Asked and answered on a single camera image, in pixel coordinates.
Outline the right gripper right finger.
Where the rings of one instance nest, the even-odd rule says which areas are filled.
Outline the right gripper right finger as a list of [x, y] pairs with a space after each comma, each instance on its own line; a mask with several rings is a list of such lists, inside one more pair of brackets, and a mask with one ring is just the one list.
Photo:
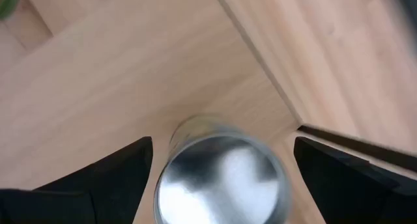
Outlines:
[[326, 223], [416, 223], [416, 181], [307, 137], [296, 163]]

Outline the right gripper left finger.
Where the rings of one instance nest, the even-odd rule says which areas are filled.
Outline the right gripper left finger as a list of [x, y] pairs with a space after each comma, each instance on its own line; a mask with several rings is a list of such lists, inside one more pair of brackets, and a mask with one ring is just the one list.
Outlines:
[[149, 179], [149, 136], [37, 189], [2, 189], [2, 223], [132, 223]]

